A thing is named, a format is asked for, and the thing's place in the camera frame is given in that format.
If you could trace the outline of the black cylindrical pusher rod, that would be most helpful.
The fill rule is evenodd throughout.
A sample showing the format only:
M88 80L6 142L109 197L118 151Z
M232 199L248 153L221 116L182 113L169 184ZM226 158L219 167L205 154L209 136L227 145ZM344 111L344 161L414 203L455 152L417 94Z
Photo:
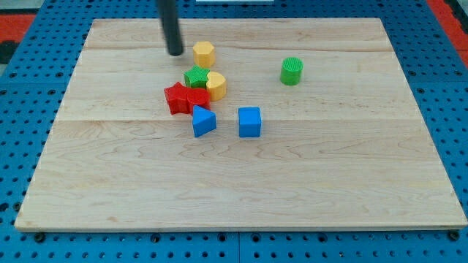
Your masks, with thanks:
M156 0L159 19L170 56L180 56L184 52L181 30L178 22L178 9L175 0Z

